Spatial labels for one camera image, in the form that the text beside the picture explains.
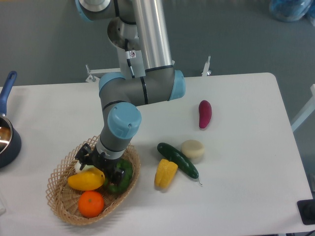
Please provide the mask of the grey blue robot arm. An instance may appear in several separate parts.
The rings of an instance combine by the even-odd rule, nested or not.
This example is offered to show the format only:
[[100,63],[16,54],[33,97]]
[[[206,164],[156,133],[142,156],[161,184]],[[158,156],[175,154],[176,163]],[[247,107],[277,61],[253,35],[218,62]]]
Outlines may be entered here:
[[138,106],[183,97],[185,80],[173,67],[161,1],[78,0],[76,7],[87,21],[109,18],[108,37],[125,55],[127,68],[99,80],[104,120],[99,140],[77,154],[82,165],[97,167],[118,185],[126,176],[118,161],[141,123]]

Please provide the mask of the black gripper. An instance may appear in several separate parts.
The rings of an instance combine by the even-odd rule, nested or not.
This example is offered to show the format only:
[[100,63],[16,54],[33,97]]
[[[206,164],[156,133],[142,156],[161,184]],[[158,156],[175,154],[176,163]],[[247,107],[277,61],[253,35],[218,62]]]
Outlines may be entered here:
[[119,185],[126,175],[125,169],[118,167],[120,157],[109,159],[105,152],[99,154],[96,148],[92,149],[87,143],[78,150],[75,159],[80,163],[80,170],[86,165],[93,165],[105,174],[109,183],[114,185]]

